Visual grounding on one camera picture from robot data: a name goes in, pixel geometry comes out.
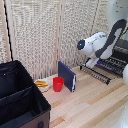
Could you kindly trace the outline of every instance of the light wood surface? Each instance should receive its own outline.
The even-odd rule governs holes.
[[[75,92],[65,86],[54,92],[51,86],[43,93],[51,104],[50,128],[110,128],[128,102],[128,86],[122,78],[106,85],[79,67],[72,71],[77,78]],[[47,79],[52,82],[56,76]]]

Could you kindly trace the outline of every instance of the plastic cup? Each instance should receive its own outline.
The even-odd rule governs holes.
[[[53,78],[53,89],[55,92],[60,92],[64,83],[64,79],[61,77]]]

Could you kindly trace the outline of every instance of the black bag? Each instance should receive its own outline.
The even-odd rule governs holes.
[[[0,128],[49,128],[50,109],[19,61],[0,64]]]

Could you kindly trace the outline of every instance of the yellow object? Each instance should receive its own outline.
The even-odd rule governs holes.
[[[35,82],[35,84],[36,84],[36,85],[41,85],[41,84],[46,84],[46,82],[45,82],[45,81],[37,80],[37,81]]]
[[[42,88],[45,88],[47,86],[48,86],[48,84],[37,85],[37,87],[42,87]]]
[[[45,81],[40,81],[40,80],[37,80],[35,84],[37,85],[37,87],[41,87],[41,88],[45,88],[48,86],[48,84]]]

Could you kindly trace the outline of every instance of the book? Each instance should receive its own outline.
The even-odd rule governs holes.
[[[61,61],[58,62],[58,77],[64,79],[64,85],[71,91],[75,91],[76,74]]]

